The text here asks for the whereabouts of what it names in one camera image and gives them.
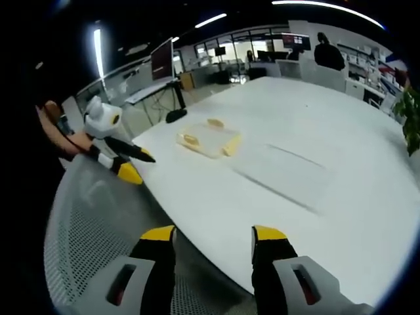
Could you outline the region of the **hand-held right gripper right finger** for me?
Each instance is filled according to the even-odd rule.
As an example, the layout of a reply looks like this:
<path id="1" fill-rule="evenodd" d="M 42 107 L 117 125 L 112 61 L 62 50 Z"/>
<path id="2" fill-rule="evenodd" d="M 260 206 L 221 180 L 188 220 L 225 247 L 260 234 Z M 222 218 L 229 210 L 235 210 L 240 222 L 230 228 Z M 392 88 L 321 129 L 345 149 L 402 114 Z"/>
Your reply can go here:
<path id="1" fill-rule="evenodd" d="M 287 236 L 252 226 L 251 283 L 258 314 L 373 314 L 341 293 L 338 279 L 308 256 L 299 256 Z"/>

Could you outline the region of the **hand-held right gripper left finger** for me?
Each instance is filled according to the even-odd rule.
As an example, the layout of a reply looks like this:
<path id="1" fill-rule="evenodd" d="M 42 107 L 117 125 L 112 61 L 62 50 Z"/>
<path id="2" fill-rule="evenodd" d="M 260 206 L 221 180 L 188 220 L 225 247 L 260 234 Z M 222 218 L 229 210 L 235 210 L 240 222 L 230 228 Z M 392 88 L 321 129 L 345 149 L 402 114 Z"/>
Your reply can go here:
<path id="1" fill-rule="evenodd" d="M 130 255 L 99 270 L 81 297 L 81 313 L 170 314 L 176 231 L 173 225 L 146 231 Z"/>

